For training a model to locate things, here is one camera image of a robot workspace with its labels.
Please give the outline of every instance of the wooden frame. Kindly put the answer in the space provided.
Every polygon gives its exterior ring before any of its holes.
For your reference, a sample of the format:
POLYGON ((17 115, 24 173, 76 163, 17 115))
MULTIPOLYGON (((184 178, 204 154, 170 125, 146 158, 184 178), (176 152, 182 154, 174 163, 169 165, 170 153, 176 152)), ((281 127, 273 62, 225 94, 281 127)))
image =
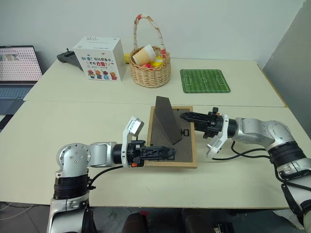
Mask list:
MULTIPOLYGON (((192 106, 172 106, 173 109, 189 109, 190 112, 193 112, 192 106)), ((148 136, 146 145, 150 146, 151 142, 151 131, 152 131, 152 123, 154 119, 154 111, 155 106, 151 107, 150 110, 150 119, 149 119, 149 127, 148 127, 148 136)), ((190 123, 190 134, 191 134, 191 147, 192 147, 192 162, 154 162, 154 161, 145 161, 145 166, 172 166, 172 167, 184 167, 184 168, 197 168, 197 156, 196 156, 196 148, 195 148, 195 134, 194 134, 194 123, 190 123)))

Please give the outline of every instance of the paper cup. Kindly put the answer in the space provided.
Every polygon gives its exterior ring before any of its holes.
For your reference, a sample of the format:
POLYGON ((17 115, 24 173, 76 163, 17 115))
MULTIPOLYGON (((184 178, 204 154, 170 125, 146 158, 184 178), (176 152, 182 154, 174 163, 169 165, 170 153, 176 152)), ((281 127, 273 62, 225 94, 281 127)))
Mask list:
POLYGON ((138 53, 133 56, 133 60, 136 65, 142 66, 149 62, 156 60, 156 54, 151 45, 143 47, 138 53))

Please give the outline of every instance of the robotic arm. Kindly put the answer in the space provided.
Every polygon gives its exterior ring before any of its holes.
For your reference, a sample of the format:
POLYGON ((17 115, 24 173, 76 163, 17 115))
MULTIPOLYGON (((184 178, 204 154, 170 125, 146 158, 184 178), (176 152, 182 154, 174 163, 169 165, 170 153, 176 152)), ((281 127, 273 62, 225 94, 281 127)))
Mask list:
POLYGON ((73 143, 59 150, 56 160, 54 196, 51 199, 47 233, 96 233, 93 211, 89 208, 92 179, 88 168, 144 166, 144 160, 174 160, 175 150, 167 147, 146 147, 137 137, 144 123, 132 117, 123 131, 123 142, 97 142, 91 145, 73 143))
POLYGON ((213 158, 228 138, 263 146, 278 172, 278 180, 283 182, 281 188, 289 207, 298 217, 304 217, 306 232, 311 233, 311 159, 305 156, 286 125, 274 120, 229 119, 227 115, 221 116, 218 108, 207 115, 189 112, 181 117, 194 122, 195 130, 204 132, 203 138, 212 137, 207 144, 208 158, 213 158))

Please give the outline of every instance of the wooden tray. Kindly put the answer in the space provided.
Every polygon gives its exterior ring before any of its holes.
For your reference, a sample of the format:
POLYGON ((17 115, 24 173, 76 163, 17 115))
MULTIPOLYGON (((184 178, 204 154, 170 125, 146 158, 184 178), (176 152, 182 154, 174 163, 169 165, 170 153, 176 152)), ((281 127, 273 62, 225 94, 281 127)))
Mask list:
POLYGON ((166 137, 159 121, 155 116, 155 107, 151 107, 146 145, 166 146, 176 150, 174 161, 145 161, 145 166, 172 166, 197 168, 195 149, 194 123, 187 122, 179 117, 181 113, 192 112, 192 106, 172 106, 178 126, 189 130, 189 136, 182 136, 182 140, 172 145, 166 137))

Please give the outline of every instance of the wicker basket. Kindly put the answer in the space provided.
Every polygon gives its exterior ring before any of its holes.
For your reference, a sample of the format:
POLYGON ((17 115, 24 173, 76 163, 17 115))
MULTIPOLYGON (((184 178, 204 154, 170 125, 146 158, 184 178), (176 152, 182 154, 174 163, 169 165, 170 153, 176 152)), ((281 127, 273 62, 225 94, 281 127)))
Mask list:
POLYGON ((171 77, 170 54, 166 52, 165 50, 163 39, 162 39, 162 34, 160 32, 159 27, 151 19, 150 16, 145 16, 141 14, 141 15, 138 15, 134 21, 134 50, 131 52, 129 60, 130 60, 130 68, 132 72, 132 77, 138 85, 149 87, 149 88, 156 88, 156 87, 160 87, 166 84, 171 77), (153 67, 153 68, 140 67, 140 66, 137 66, 132 60, 132 56, 143 48, 143 47, 138 48, 137 37, 136 37, 137 25, 138 25, 139 20, 142 18, 146 18, 149 20, 151 25, 155 28, 158 38, 160 40, 160 47, 152 46, 152 48, 155 51, 155 54, 163 58, 163 64, 158 67, 153 67))

